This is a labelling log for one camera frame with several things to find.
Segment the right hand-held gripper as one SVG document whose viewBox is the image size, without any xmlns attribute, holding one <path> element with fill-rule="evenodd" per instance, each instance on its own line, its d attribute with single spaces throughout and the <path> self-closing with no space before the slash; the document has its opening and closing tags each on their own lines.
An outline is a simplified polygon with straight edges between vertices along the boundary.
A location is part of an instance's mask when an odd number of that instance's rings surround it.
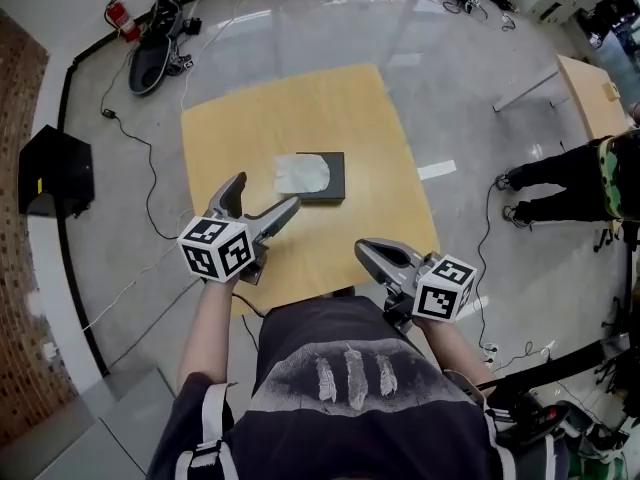
<svg viewBox="0 0 640 480">
<path fill-rule="evenodd" d="M 385 285 L 383 316 L 401 332 L 416 318 L 451 323 L 469 302 L 477 277 L 476 268 L 451 255 L 423 258 L 393 240 L 360 239 L 354 252 L 370 276 Z"/>
</svg>

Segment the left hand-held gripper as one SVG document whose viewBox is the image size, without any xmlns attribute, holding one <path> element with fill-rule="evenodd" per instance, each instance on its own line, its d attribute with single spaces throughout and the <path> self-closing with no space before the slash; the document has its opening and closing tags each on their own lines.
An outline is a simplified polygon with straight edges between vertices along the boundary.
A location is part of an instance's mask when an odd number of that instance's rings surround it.
<svg viewBox="0 0 640 480">
<path fill-rule="evenodd" d="M 236 276 L 257 285 L 266 263 L 262 242 L 274 237 L 301 207 L 298 196 L 277 202 L 258 215 L 243 215 L 247 174 L 229 178 L 212 196 L 209 210 L 195 216 L 177 238 L 189 271 L 207 281 L 225 283 Z"/>
</svg>

